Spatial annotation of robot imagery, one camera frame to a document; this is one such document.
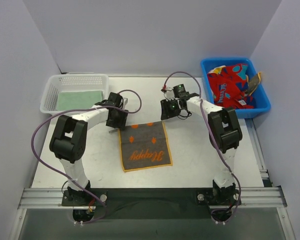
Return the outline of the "orange towel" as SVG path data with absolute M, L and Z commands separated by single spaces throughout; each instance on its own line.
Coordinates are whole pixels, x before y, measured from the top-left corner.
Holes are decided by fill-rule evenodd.
M 124 172 L 173 165 L 165 123 L 126 126 L 118 132 L 120 160 Z

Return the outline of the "green panda towel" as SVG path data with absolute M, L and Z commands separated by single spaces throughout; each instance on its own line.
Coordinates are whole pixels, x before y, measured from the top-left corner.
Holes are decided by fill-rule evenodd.
M 103 99 L 104 95 L 101 90 L 60 92 L 57 97 L 55 110 L 89 109 Z

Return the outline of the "red blue towel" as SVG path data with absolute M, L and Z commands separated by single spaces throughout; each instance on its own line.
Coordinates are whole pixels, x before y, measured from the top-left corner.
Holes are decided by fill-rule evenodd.
M 248 65 L 222 65 L 207 74 L 213 102 L 223 108 L 254 109 L 255 99 L 248 93 Z

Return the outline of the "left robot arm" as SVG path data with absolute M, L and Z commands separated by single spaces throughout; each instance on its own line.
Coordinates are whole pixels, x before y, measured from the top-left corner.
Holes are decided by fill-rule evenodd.
M 60 160 L 65 174 L 70 177 L 67 187 L 69 197 L 90 197 L 72 182 L 74 180 L 85 190 L 90 190 L 90 181 L 82 163 L 88 130 L 103 122 L 107 127 L 124 129 L 128 117 L 128 111 L 125 110 L 127 103 L 127 98 L 111 92 L 108 99 L 96 103 L 89 111 L 58 117 L 49 149 Z

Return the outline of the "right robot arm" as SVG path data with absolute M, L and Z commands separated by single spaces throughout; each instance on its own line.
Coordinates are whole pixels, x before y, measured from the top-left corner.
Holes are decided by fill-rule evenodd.
M 232 107 L 215 105 L 197 93 L 185 93 L 179 98 L 160 101 L 161 120 L 179 117 L 182 110 L 189 116 L 202 116 L 208 129 L 209 140 L 220 157 L 219 172 L 212 181 L 214 195 L 221 199 L 236 195 L 234 162 L 236 150 L 243 138 L 236 111 Z

